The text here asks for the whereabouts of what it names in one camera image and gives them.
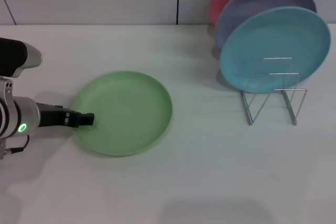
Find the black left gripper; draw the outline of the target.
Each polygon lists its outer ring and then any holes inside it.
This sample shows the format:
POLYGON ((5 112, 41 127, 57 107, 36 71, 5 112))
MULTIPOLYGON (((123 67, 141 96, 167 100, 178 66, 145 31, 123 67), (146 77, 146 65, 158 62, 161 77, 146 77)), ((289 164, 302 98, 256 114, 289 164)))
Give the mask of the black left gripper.
POLYGON ((60 105, 37 103, 40 113, 38 127, 67 126, 77 128, 80 126, 92 126, 94 123, 93 113, 70 112, 69 109, 60 105))

